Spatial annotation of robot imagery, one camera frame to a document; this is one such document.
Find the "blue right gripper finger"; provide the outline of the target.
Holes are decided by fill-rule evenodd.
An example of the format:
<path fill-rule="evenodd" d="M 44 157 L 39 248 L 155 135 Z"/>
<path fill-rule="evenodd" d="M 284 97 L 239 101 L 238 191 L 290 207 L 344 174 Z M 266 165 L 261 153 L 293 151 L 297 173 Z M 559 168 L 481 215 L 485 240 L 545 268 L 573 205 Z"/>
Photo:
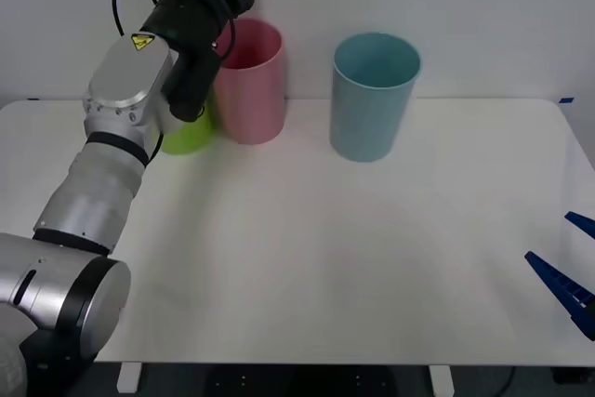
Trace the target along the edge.
<path fill-rule="evenodd" d="M 564 218 L 575 225 L 582 232 L 591 238 L 595 238 L 595 220 L 579 215 L 575 212 L 568 212 Z"/>
<path fill-rule="evenodd" d="M 594 294 L 529 251 L 524 258 L 552 295 L 562 304 L 575 326 L 594 339 Z"/>

